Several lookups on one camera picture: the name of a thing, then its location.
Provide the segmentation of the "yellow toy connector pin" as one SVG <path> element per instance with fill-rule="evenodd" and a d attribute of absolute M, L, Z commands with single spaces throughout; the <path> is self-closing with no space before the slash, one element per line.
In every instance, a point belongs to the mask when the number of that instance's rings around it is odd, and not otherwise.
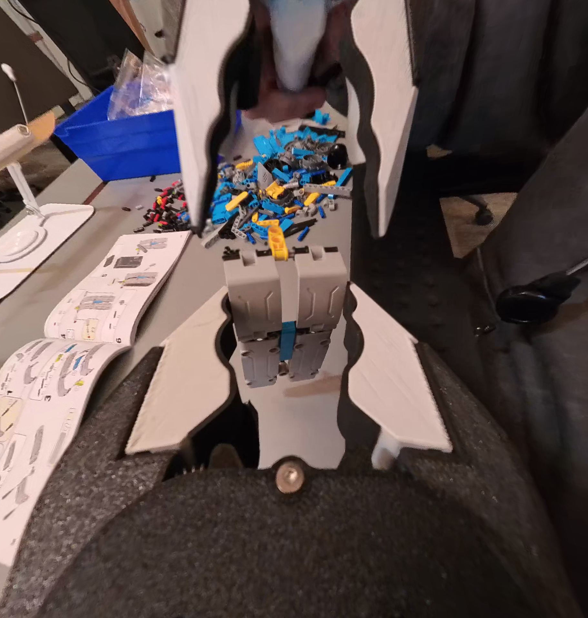
<path fill-rule="evenodd" d="M 288 261 L 289 249 L 280 226 L 269 226 L 267 228 L 267 242 L 275 261 Z"/>

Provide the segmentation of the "blue storage bin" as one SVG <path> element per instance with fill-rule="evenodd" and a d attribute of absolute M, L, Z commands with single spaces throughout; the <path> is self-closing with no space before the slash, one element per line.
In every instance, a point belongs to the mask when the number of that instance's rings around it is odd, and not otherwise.
<path fill-rule="evenodd" d="M 93 98 L 54 131 L 104 182 L 181 172 L 172 109 L 108 118 L 114 87 Z"/>

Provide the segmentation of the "open instruction booklet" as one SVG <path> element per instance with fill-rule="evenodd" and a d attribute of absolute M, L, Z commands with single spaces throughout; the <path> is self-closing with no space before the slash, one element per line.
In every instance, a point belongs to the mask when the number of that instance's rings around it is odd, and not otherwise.
<path fill-rule="evenodd" d="M 21 536 L 53 469 L 77 433 L 107 365 L 128 351 L 146 308 L 190 231 L 120 236 L 52 310 L 44 336 L 0 369 L 0 563 Z"/>

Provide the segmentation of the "grey blue toy assembly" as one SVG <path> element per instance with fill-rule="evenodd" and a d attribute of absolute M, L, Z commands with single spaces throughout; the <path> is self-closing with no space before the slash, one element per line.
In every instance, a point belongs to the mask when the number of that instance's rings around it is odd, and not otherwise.
<path fill-rule="evenodd" d="M 293 248 L 297 315 L 282 323 L 280 375 L 290 382 L 314 379 L 326 358 L 344 307 L 347 268 L 337 247 Z"/>

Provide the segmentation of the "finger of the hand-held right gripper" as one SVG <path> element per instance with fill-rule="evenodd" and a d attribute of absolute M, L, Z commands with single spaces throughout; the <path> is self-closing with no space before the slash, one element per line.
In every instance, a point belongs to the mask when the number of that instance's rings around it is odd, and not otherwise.
<path fill-rule="evenodd" d="M 238 53 L 249 33 L 248 1 L 182 1 L 169 66 L 190 227 L 201 234 L 216 188 L 218 153 L 230 133 Z"/>
<path fill-rule="evenodd" d="M 345 31 L 348 131 L 366 164 L 371 234 L 387 233 L 418 97 L 408 1 L 357 1 Z"/>

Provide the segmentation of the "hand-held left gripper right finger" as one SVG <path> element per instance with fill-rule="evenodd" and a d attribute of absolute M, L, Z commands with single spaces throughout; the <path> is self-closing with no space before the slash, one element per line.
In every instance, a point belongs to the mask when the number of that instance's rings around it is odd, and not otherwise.
<path fill-rule="evenodd" d="M 449 454 L 453 450 L 416 349 L 418 340 L 358 285 L 353 324 L 361 351 L 347 373 L 350 401 L 380 431 L 371 454 L 376 470 L 388 470 L 406 448 Z"/>

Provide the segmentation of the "person's grey sweatshirt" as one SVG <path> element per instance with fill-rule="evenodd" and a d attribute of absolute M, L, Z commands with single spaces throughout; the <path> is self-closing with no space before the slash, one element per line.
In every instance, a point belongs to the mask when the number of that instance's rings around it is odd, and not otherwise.
<path fill-rule="evenodd" d="M 471 256 L 491 308 L 588 255 L 588 1 L 410 1 L 413 151 L 447 188 L 517 192 Z M 492 410 L 530 464 L 588 616 L 588 273 L 540 326 L 483 336 Z"/>

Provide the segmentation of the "pile of toy bricks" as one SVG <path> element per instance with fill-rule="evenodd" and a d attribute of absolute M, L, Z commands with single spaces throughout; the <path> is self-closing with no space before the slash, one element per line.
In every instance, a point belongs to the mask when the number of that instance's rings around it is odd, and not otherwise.
<path fill-rule="evenodd" d="M 239 241 L 269 248 L 273 226 L 302 244 L 313 226 L 352 199 L 345 131 L 329 107 L 253 136 L 252 146 L 251 156 L 218 156 L 202 247 Z"/>

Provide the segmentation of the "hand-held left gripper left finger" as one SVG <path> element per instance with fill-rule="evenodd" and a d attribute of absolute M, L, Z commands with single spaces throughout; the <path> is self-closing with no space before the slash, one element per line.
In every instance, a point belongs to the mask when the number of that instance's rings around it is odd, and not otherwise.
<path fill-rule="evenodd" d="M 125 454 L 178 449 L 222 412 L 237 391 L 228 290 L 222 286 L 162 343 Z"/>

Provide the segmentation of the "person's right hand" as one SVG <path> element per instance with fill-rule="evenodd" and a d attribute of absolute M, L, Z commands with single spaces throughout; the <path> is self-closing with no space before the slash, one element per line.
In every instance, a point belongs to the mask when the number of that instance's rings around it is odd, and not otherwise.
<path fill-rule="evenodd" d="M 265 119 L 271 123 L 304 118 L 313 114 L 326 100 L 326 89 L 311 87 L 300 92 L 261 89 L 257 104 L 243 111 L 248 119 Z"/>

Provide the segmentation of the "clear plastic bag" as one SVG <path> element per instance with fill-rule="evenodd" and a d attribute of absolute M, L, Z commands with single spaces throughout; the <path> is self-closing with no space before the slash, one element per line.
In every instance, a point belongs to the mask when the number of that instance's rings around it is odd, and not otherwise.
<path fill-rule="evenodd" d="M 126 50 L 107 107 L 110 121 L 173 109 L 168 67 L 150 51 L 140 59 Z"/>

